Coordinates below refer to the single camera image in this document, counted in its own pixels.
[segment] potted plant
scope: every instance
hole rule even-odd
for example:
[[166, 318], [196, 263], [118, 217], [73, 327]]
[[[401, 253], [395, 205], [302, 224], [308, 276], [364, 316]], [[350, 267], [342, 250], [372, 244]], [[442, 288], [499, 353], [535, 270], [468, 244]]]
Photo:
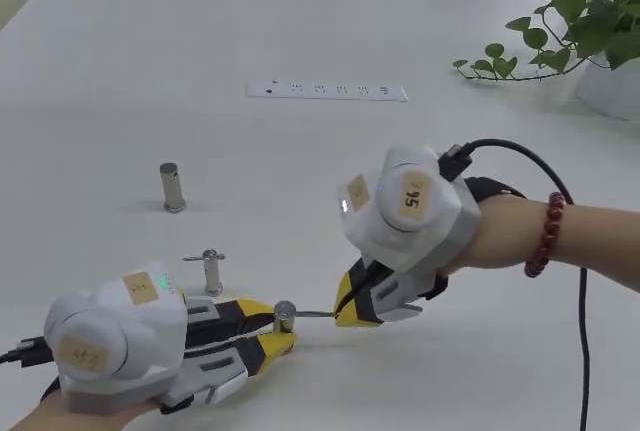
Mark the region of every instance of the potted plant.
[[[556, 33], [546, 14], [555, 10], [566, 23], [566, 32]], [[587, 69], [576, 95], [613, 116], [640, 119], [640, 0], [551, 0], [534, 11], [507, 23], [521, 33], [533, 50], [523, 74], [518, 59], [505, 54], [500, 43], [489, 44], [486, 56], [453, 63], [465, 79], [530, 81], [566, 75], [581, 65]]]

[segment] black connector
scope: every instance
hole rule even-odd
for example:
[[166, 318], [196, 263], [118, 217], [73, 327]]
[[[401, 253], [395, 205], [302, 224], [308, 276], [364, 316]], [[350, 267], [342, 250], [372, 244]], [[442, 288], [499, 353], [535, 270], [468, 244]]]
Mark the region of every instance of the black connector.
[[464, 146], [454, 145], [438, 159], [440, 176], [451, 182], [467, 169], [471, 161], [473, 148], [469, 143]]
[[16, 349], [0, 356], [0, 363], [15, 363], [20, 361], [23, 368], [38, 366], [53, 362], [53, 353], [42, 336], [23, 339]]

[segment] label sticker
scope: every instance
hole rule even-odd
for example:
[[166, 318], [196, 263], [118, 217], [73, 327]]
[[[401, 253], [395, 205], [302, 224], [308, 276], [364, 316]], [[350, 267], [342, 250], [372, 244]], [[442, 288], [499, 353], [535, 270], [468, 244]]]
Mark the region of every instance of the label sticker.
[[421, 171], [408, 171], [402, 180], [398, 214], [421, 221], [427, 209], [431, 179]]
[[109, 361], [109, 351], [72, 336], [63, 336], [58, 346], [58, 361], [82, 371], [102, 374]]
[[349, 193], [349, 199], [351, 200], [354, 211], [358, 211], [371, 199], [369, 190], [367, 189], [367, 182], [361, 174], [351, 181], [351, 184], [347, 187], [347, 192]]
[[156, 287], [146, 271], [125, 276], [122, 280], [134, 305], [140, 306], [158, 299], [158, 291], [156, 291]]

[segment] electrical outlet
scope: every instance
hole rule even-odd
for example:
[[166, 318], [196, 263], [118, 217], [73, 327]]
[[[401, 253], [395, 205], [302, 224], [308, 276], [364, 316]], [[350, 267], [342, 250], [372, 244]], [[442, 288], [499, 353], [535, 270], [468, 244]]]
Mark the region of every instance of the electrical outlet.
[[343, 99], [366, 101], [407, 101], [402, 86], [328, 84], [279, 79], [252, 81], [247, 96], [253, 98]]

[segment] metal peg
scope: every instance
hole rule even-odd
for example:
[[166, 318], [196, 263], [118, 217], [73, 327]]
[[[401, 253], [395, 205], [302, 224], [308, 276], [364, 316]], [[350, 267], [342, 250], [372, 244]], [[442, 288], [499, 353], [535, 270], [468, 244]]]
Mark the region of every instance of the metal peg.
[[225, 258], [224, 254], [217, 252], [215, 249], [207, 249], [202, 253], [202, 256], [182, 258], [182, 260], [202, 261], [204, 263], [204, 278], [206, 281], [204, 292], [209, 296], [215, 297], [222, 292], [218, 263]]
[[171, 214], [179, 213], [187, 206], [187, 203], [182, 197], [178, 165], [176, 163], [160, 165], [160, 177], [164, 190], [164, 209]]
[[280, 301], [273, 307], [273, 332], [293, 333], [296, 307], [291, 301]]

